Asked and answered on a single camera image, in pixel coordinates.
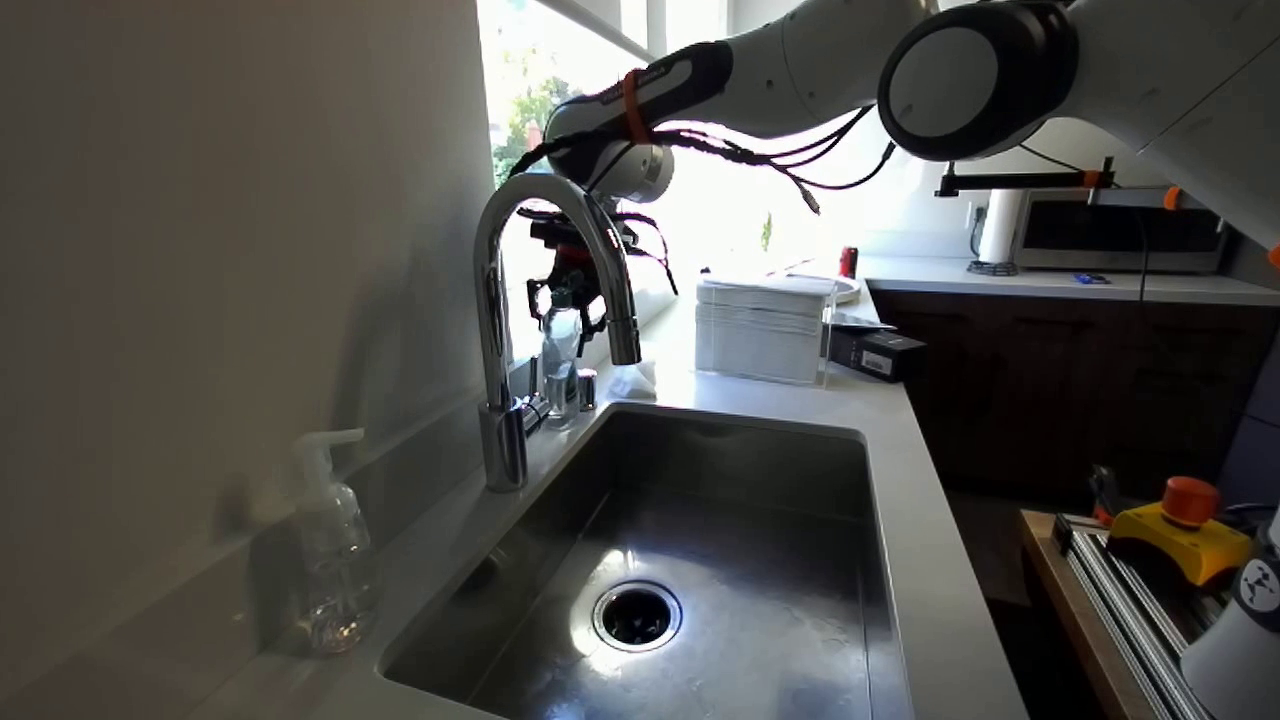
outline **countertop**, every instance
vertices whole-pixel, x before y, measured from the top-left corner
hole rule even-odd
[[[963,557],[956,515],[923,447],[917,410],[900,384],[881,384],[848,366],[825,366],[817,387],[758,384],[691,366],[691,304],[643,332],[650,362],[605,366],[599,407],[571,427],[529,441],[532,485],[514,497],[459,485],[465,522],[443,539],[430,519],[382,548],[385,616],[362,652],[343,660],[301,660],[262,652],[198,714],[308,714],[308,720],[399,720],[399,714],[487,714],[382,674],[387,642],[479,561],[509,522],[550,486],[591,423],[605,421],[608,394],[641,394],[670,407],[736,410],[770,421],[806,421],[858,427],[869,441],[878,479],[881,548],[900,630],[911,714],[1001,720],[1024,714],[1001,635]]]
[[[1140,279],[1125,271],[1105,271],[1105,285],[1080,285],[1075,271],[982,277],[982,271],[970,271],[963,257],[865,257],[862,277],[874,286],[895,286],[895,290],[1280,306],[1275,286],[1244,285],[1235,277]]]

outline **white box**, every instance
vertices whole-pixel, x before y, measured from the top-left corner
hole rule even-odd
[[[710,277],[696,286],[696,366],[774,384],[817,384],[833,279]]]

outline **wooden cabinet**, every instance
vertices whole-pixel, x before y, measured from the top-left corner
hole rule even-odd
[[[1156,497],[1216,479],[1280,313],[878,290],[927,338],[910,384],[948,490],[1086,503],[1090,462]]]

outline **bottle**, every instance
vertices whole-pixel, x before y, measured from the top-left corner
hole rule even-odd
[[[586,337],[579,313],[569,297],[555,290],[552,313],[544,318],[544,407],[550,421],[562,423],[571,416],[571,379],[577,379],[577,344]]]
[[[353,652],[377,625],[371,534],[355,490],[332,472],[332,447],[363,431],[314,431],[298,441],[306,497],[298,509],[301,603],[298,626],[318,654]]]

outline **drain strainer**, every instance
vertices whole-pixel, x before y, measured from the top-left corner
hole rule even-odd
[[[684,609],[672,587],[651,581],[612,583],[591,610],[595,635],[624,652],[650,652],[678,640]]]

